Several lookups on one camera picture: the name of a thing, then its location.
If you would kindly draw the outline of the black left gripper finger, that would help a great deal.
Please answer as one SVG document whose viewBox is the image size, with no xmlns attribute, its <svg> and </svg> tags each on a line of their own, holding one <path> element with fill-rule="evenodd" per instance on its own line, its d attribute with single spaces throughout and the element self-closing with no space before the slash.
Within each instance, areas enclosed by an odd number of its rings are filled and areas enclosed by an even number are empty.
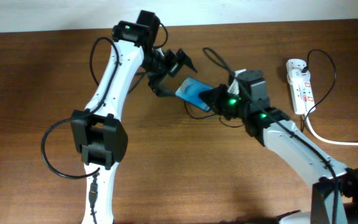
<svg viewBox="0 0 358 224">
<path fill-rule="evenodd" d="M 149 77 L 148 86 L 157 97 L 174 97 L 175 93 L 166 87 L 163 83 L 168 77 L 165 75 L 154 75 Z"/>
<path fill-rule="evenodd" d="M 178 73 L 179 70 L 184 65 L 187 66 L 190 70 L 194 71 L 195 73 L 198 72 L 195 66 L 193 65 L 191 58 L 185 53 L 183 49 L 179 49 L 177 51 L 177 57 L 178 57 L 178 61 L 177 61 L 177 67 L 175 69 L 175 73 Z"/>
</svg>

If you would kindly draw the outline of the blue Galaxy smartphone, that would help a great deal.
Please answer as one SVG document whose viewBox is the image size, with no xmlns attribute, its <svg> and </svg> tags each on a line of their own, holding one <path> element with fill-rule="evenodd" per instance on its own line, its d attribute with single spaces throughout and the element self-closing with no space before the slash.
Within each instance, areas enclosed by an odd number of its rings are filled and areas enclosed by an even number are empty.
<svg viewBox="0 0 358 224">
<path fill-rule="evenodd" d="M 209 112 L 210 107 L 199 97 L 199 94 L 212 89 L 212 86 L 188 77 L 176 90 L 175 96 L 205 112 Z"/>
</svg>

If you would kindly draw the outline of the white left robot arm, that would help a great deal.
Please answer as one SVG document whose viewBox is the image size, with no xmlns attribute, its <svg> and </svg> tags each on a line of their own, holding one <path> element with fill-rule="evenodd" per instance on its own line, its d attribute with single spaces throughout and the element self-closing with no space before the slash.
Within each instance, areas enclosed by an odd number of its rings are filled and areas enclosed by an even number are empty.
<svg viewBox="0 0 358 224">
<path fill-rule="evenodd" d="M 109 61 L 96 92 L 82 111 L 72 114 L 76 150 L 86 172 L 87 202 L 83 223 L 114 223 L 114 177 L 128 145 L 121 123 L 124 102 L 139 68 L 159 97 L 174 96 L 163 85 L 182 66 L 194 70 L 191 58 L 179 49 L 159 50 L 154 42 L 161 25 L 153 12 L 141 11 L 135 23 L 120 21 L 112 29 Z"/>
</svg>

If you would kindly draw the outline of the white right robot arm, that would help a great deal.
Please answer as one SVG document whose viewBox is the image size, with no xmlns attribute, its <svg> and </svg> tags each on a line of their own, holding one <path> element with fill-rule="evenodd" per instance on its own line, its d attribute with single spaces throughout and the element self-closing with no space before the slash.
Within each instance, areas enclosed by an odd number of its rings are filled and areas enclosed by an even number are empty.
<svg viewBox="0 0 358 224">
<path fill-rule="evenodd" d="M 221 84 L 199 97 L 215 113 L 240 118 L 248 135 L 278 154 L 312 190 L 310 212 L 288 212 L 272 223 L 358 223 L 358 168 L 325 153 L 287 114 L 272 107 L 261 71 L 241 72 L 233 82 L 238 93 Z"/>
</svg>

